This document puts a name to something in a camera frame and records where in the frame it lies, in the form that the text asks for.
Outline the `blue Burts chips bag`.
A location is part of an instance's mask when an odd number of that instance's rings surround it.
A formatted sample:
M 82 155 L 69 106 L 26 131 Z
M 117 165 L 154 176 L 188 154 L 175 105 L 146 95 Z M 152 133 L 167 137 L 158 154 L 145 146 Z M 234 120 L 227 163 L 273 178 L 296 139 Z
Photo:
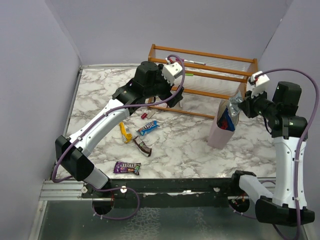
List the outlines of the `blue Burts chips bag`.
M 229 110 L 226 107 L 224 112 L 222 113 L 221 117 L 217 121 L 217 126 L 226 131 L 234 132 L 235 131 L 235 125 L 233 123 L 233 120 L 229 114 Z

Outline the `white paper bag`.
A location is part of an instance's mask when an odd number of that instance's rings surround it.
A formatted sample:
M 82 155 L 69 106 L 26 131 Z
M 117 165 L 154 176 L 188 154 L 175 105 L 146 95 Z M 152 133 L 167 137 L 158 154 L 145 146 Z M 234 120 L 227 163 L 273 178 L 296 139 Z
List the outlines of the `white paper bag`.
M 213 120 L 213 123 L 211 125 L 211 129 L 209 132 L 209 137 L 207 138 L 207 145 L 216 149 L 222 150 L 229 140 L 234 135 L 238 122 L 239 122 L 239 115 L 236 117 L 231 117 L 232 121 L 235 126 L 235 131 L 231 132 L 228 130 L 223 130 L 217 126 L 217 121 L 221 117 L 222 113 L 224 112 L 225 108 L 227 108 L 228 100 L 221 100 L 216 116 Z

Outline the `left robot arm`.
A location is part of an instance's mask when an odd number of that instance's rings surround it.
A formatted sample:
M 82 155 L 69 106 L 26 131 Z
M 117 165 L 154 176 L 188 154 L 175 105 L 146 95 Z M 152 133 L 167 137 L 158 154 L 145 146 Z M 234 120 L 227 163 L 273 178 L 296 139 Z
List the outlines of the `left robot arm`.
M 174 107 L 183 99 L 184 87 L 180 84 L 172 92 L 177 78 L 185 77 L 183 62 L 166 65 L 143 61 L 134 77 L 119 87 L 107 103 L 89 123 L 66 138 L 60 135 L 55 140 L 56 166 L 62 166 L 71 178 L 93 187 L 97 196 L 106 197 L 111 190 L 110 178 L 88 159 L 96 145 L 120 122 L 137 109 L 147 107 L 146 100 L 159 98 L 160 103 Z

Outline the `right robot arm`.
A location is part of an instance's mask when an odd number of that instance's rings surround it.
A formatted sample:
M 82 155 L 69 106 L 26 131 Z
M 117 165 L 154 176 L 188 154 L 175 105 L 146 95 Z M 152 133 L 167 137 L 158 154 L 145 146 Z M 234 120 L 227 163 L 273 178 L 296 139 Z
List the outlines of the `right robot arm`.
M 276 182 L 270 192 L 248 171 L 235 171 L 229 189 L 240 196 L 246 193 L 255 204 L 261 223 L 295 227 L 314 222 L 315 213 L 307 207 L 303 185 L 303 157 L 308 122 L 297 116 L 302 89 L 298 84 L 280 81 L 272 100 L 265 91 L 248 90 L 239 108 L 248 118 L 262 116 L 271 129 L 275 147 Z

